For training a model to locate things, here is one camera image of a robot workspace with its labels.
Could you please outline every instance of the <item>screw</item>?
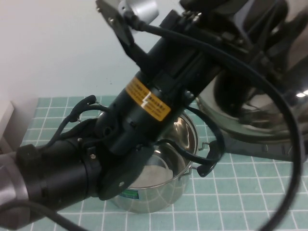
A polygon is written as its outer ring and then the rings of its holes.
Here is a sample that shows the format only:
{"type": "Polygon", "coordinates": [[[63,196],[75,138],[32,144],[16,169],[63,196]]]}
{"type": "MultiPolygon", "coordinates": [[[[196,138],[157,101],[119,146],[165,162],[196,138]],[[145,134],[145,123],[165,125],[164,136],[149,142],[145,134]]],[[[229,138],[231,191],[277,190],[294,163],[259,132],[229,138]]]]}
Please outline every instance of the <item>screw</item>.
{"type": "Polygon", "coordinates": [[[113,25],[115,23],[115,20],[113,18],[108,18],[109,25],[113,25]]]}

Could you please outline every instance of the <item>silver cylinder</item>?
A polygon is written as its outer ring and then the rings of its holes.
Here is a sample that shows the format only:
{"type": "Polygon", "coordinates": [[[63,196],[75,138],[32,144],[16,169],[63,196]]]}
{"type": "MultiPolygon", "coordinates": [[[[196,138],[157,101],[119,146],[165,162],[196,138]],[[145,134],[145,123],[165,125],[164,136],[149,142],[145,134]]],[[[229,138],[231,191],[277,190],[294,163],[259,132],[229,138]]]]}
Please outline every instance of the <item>silver cylinder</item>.
{"type": "MultiPolygon", "coordinates": [[[[0,205],[28,200],[28,192],[18,166],[16,153],[0,155],[0,205]]],[[[14,208],[0,214],[0,227],[16,230],[30,222],[29,208],[14,208]]]]}
{"type": "Polygon", "coordinates": [[[125,11],[133,11],[141,21],[150,24],[158,16],[155,0],[123,0],[119,3],[118,11],[121,15],[125,11]]]}

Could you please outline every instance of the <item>pot rim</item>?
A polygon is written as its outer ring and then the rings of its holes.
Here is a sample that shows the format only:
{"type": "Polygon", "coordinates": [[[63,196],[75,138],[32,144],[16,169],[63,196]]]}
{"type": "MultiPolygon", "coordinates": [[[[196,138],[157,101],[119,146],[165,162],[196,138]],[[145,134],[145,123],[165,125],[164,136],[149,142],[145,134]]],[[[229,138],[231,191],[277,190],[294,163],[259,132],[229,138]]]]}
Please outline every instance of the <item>pot rim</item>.
{"type": "MultiPolygon", "coordinates": [[[[194,140],[195,140],[195,148],[193,151],[193,155],[196,155],[197,150],[198,150],[198,134],[197,134],[197,129],[196,126],[194,125],[193,121],[189,118],[189,116],[182,112],[181,115],[179,116],[180,118],[184,119],[185,122],[192,128],[193,131],[193,136],[194,136],[194,140]]],[[[180,176],[182,176],[191,166],[192,166],[193,162],[190,161],[186,167],[179,173],[177,174],[175,177],[161,183],[161,184],[156,184],[156,185],[152,185],[152,186],[147,186],[147,187],[128,187],[128,190],[140,190],[140,189],[152,189],[152,188],[156,188],[165,184],[168,184],[176,179],[178,179],[180,176]]]]}

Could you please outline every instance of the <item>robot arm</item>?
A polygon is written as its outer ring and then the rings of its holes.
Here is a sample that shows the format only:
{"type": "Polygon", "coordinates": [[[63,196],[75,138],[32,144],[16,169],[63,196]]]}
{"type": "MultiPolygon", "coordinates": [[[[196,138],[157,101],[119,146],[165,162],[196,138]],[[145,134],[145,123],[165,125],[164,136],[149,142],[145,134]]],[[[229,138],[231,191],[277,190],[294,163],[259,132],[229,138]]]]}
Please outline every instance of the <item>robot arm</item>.
{"type": "MultiPolygon", "coordinates": [[[[7,176],[0,189],[4,203],[0,211],[5,211],[0,216],[1,226],[18,229],[48,215],[63,227],[77,230],[70,222],[33,203],[59,210],[90,196],[110,199],[134,182],[160,142],[168,142],[191,159],[192,155],[176,143],[159,137],[215,77],[229,73],[245,77],[249,84],[268,94],[290,130],[287,137],[295,152],[292,183],[277,214],[261,230],[277,226],[296,194],[304,159],[297,122],[272,85],[280,75],[275,63],[264,53],[271,31],[285,18],[285,2],[272,0],[261,6],[255,0],[210,2],[182,0],[186,9],[183,15],[171,11],[159,28],[148,25],[157,16],[153,0],[96,1],[98,12],[141,70],[108,108],[95,105],[93,96],[80,102],[45,147],[27,145],[16,154],[0,156],[1,170],[7,176]],[[162,38],[145,53],[135,44],[133,29],[162,38]],[[104,113],[61,134],[66,123],[92,109],[104,113]],[[8,218],[12,216],[18,222],[8,218]]],[[[207,115],[194,112],[211,125],[222,153],[220,130],[207,115]]],[[[221,154],[217,159],[191,160],[214,166],[220,157],[221,154]]]]}

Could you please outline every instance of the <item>green label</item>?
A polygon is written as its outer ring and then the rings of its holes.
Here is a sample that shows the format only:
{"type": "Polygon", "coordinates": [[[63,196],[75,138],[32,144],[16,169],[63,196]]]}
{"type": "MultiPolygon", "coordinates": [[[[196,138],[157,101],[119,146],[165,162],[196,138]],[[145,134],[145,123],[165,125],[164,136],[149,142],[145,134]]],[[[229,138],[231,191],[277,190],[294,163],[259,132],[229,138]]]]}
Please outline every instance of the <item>green label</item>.
{"type": "Polygon", "coordinates": [[[119,196],[139,200],[138,190],[125,189],[122,193],[119,194],[119,196]]]}

